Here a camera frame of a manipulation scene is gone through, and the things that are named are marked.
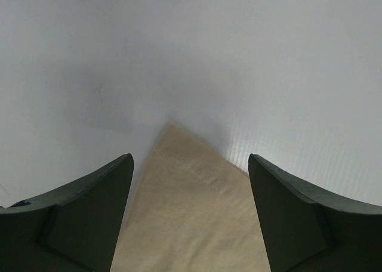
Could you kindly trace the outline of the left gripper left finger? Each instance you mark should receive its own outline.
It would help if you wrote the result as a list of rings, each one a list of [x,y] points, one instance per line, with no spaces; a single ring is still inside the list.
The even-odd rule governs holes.
[[[1,271],[110,271],[134,170],[124,154],[1,208]]]

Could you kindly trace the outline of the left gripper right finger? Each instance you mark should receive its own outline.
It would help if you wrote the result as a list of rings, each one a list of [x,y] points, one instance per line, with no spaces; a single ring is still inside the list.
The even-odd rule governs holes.
[[[381,271],[381,207],[296,177],[257,154],[248,159],[272,271]]]

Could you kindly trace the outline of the beige t shirt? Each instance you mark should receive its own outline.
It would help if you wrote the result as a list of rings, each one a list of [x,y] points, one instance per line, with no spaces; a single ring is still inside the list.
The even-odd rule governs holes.
[[[250,181],[171,125],[141,175],[112,271],[269,271]]]

